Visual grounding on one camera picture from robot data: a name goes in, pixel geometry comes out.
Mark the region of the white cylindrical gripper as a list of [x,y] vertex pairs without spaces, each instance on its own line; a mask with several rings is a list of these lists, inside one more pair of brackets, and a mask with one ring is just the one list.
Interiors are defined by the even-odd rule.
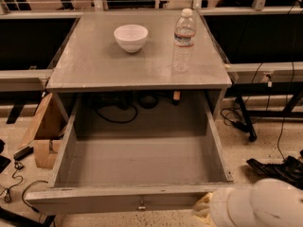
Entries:
[[205,227],[253,227],[250,190],[227,187],[208,192],[193,205],[192,215]]

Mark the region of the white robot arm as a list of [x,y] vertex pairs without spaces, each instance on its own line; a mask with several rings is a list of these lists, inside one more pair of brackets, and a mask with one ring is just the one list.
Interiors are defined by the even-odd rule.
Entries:
[[199,199],[192,214],[205,227],[303,227],[303,191],[275,179],[220,188]]

